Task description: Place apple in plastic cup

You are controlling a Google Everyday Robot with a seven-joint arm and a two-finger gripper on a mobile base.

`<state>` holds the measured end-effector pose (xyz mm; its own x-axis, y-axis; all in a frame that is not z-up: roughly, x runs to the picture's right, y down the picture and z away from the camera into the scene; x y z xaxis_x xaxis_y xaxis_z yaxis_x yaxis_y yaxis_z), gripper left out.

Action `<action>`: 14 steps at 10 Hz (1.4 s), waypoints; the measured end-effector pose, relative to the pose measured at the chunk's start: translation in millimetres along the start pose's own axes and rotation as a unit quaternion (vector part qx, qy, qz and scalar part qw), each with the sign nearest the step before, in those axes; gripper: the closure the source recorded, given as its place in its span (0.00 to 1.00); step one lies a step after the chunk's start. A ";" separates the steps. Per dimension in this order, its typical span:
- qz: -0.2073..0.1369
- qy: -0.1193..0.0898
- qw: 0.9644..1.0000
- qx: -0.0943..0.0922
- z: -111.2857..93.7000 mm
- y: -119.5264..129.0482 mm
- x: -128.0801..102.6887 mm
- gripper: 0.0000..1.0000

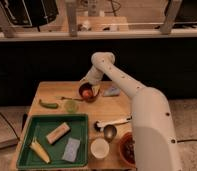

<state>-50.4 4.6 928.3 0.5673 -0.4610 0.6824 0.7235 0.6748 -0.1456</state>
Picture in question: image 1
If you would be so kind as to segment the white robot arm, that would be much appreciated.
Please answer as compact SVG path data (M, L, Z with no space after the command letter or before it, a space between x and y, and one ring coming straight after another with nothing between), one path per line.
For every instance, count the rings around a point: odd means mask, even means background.
M107 75L131 100L132 135L137 171L182 171L170 106L158 89L148 87L115 65L112 52L96 52L83 77L98 85Z

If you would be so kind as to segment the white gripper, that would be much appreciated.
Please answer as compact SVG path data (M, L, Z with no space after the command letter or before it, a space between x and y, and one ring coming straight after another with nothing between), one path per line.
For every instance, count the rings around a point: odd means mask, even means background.
M87 72L85 78L82 78L80 82L86 82L86 80L93 85L92 91L93 95L97 95L100 91L100 85L97 85L103 78L103 72L97 69L95 66L92 66Z

